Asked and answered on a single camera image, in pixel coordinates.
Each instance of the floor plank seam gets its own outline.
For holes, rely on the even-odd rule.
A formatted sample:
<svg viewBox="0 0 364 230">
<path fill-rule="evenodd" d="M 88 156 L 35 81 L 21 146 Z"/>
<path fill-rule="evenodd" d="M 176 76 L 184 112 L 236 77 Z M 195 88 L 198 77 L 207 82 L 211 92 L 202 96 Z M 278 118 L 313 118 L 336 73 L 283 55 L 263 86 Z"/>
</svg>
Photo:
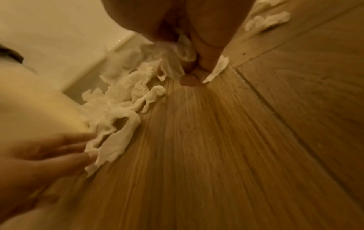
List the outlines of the floor plank seam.
<svg viewBox="0 0 364 230">
<path fill-rule="evenodd" d="M 364 213 L 364 205 L 360 202 L 359 197 L 357 197 L 341 179 L 319 158 L 316 152 L 296 133 L 296 131 L 279 115 L 279 113 L 269 104 L 269 102 L 259 93 L 257 89 L 244 77 L 242 73 L 238 70 L 235 72 L 242 78 L 244 83 L 251 89 L 253 94 L 262 102 L 262 104 L 276 117 L 276 119 L 287 128 L 287 130 L 293 135 L 297 142 L 306 150 L 310 157 L 322 168 L 329 177 L 331 177 L 350 197 L 350 199 L 361 209 Z"/>
<path fill-rule="evenodd" d="M 329 19 L 325 20 L 324 22 L 319 23 L 318 25 L 316 25 L 316 26 L 312 27 L 311 29 L 309 29 L 309 30 L 307 30 L 307 31 L 301 31 L 301 32 L 300 32 L 300 33 L 298 33 L 296 36 L 294 36 L 292 39 L 287 40 L 287 41 L 283 42 L 282 44 L 279 44 L 279 45 L 277 45 L 277 46 L 275 46 L 275 47 L 273 47 L 273 48 L 271 48 L 271 49 L 269 49 L 269 50 L 265 51 L 265 52 L 264 52 L 264 53 L 262 53 L 262 54 L 259 54 L 259 55 L 258 55 L 258 56 L 256 56 L 255 58 L 250 58 L 247 62 L 244 62 L 244 63 L 242 63 L 241 65 L 239 65 L 239 66 L 237 66 L 237 67 L 235 67 L 235 68 L 233 68 L 233 69 L 234 69 L 234 70 L 237 70 L 238 68 L 242 67 L 242 66 L 243 66 L 243 65 L 245 65 L 246 63 L 248 63 L 248 62 L 250 62 L 250 61 L 252 61 L 252 60 L 254 60 L 254 59 L 256 59 L 256 58 L 259 58 L 260 56 L 262 56 L 262 55 L 264 55 L 264 54 L 266 54 L 266 53 L 268 53 L 268 52 L 270 52 L 270 51 L 272 51 L 272 50 L 274 50 L 274 49 L 276 49 L 276 48 L 278 48 L 278 47 L 281 47 L 282 45 L 284 45 L 284 44 L 286 44 L 286 43 L 288 43 L 288 42 L 291 42 L 291 41 L 295 40 L 296 38 L 299 38 L 299 37 L 301 37 L 301 36 L 303 36 L 303 35 L 307 34 L 307 33 L 308 33 L 308 32 L 310 32 L 311 30 L 314 30 L 314 29 L 316 29 L 317 27 L 319 27 L 319 26 L 321 26 L 321 25 L 323 25 L 323 24 L 325 24 L 325 23 L 327 23 L 327 22 L 329 22 L 329 21 L 331 21 L 331 20 L 334 20 L 335 18 L 340 17 L 341 15 L 346 14 L 347 12 L 349 12 L 349 11 L 351 11 L 351 10 L 353 10 L 353 9 L 357 8 L 357 7 L 360 7 L 360 6 L 361 6 L 361 5 L 363 5 L 363 4 L 364 4 L 364 2 L 358 3 L 357 5 L 355 5 L 355 6 L 351 7 L 351 8 L 349 8 L 349 9 L 347 9 L 347 10 L 344 10 L 343 12 L 338 13 L 337 15 L 333 16 L 332 18 L 329 18 Z"/>
</svg>

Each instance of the white tissue paper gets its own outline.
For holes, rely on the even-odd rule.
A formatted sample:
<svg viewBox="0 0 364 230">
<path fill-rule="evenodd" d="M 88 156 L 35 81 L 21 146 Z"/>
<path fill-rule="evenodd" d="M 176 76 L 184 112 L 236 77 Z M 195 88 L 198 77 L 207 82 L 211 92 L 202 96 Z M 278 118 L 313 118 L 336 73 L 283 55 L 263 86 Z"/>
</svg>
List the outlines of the white tissue paper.
<svg viewBox="0 0 364 230">
<path fill-rule="evenodd" d="M 256 16 L 261 12 L 267 11 L 270 8 L 281 5 L 288 0 L 257 0 L 250 12 L 250 16 Z"/>
<path fill-rule="evenodd" d="M 137 112 L 143 106 L 146 113 L 150 103 L 163 96 L 165 88 L 157 85 L 148 88 L 153 77 L 164 81 L 166 77 L 179 80 L 185 72 L 180 60 L 194 62 L 197 52 L 190 39 L 181 34 L 177 44 L 144 44 L 123 54 L 109 52 L 107 65 L 100 78 L 110 86 L 103 93 L 101 89 L 87 90 L 82 94 L 86 102 L 81 113 L 90 126 L 97 132 L 97 138 L 87 143 L 85 151 L 98 151 L 94 164 L 85 168 L 88 175 L 94 174 L 105 162 L 113 162 L 122 155 L 128 146 L 141 120 Z M 212 81 L 228 65 L 229 58 L 221 56 L 214 71 L 203 83 Z M 157 76 L 158 69 L 163 71 Z M 117 119 L 127 118 L 120 131 L 114 127 Z"/>
<path fill-rule="evenodd" d="M 244 29 L 245 31 L 249 31 L 251 29 L 257 29 L 260 32 L 267 30 L 271 27 L 283 24 L 288 22 L 291 19 L 291 14 L 288 12 L 282 12 L 280 14 L 268 15 L 266 18 L 258 15 L 255 16 L 252 20 L 248 21 Z"/>
</svg>

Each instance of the wooden floor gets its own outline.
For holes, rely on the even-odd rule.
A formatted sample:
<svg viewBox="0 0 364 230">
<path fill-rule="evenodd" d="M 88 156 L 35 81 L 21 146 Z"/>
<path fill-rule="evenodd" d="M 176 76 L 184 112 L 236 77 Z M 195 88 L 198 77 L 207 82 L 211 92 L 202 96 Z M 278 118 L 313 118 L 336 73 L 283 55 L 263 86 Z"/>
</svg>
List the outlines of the wooden floor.
<svg viewBox="0 0 364 230">
<path fill-rule="evenodd" d="M 206 87 L 167 82 L 124 156 L 0 229 L 364 229 L 364 0 L 283 10 Z"/>
</svg>

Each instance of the white wall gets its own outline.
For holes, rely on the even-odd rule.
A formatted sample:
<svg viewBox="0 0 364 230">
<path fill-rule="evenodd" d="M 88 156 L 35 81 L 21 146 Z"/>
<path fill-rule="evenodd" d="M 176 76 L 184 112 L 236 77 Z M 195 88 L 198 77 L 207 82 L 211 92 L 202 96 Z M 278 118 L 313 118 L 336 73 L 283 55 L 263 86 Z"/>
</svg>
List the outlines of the white wall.
<svg viewBox="0 0 364 230">
<path fill-rule="evenodd" d="M 130 34 L 100 0 L 0 0 L 0 43 L 58 89 Z"/>
</svg>

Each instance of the hand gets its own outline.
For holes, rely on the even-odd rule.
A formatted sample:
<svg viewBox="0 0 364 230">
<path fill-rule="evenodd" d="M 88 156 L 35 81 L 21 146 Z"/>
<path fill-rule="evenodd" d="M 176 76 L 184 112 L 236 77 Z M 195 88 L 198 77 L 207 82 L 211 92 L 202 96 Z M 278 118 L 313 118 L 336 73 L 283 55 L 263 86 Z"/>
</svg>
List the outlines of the hand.
<svg viewBox="0 0 364 230">
<path fill-rule="evenodd" d="M 110 17 L 151 41 L 176 41 L 181 28 L 198 54 L 181 85 L 198 86 L 216 66 L 255 0 L 102 0 Z"/>
<path fill-rule="evenodd" d="M 90 133 L 62 134 L 0 147 L 0 223 L 16 215 L 57 202 L 58 195 L 35 192 L 58 178 L 73 175 L 97 155 L 83 153 Z"/>
</svg>

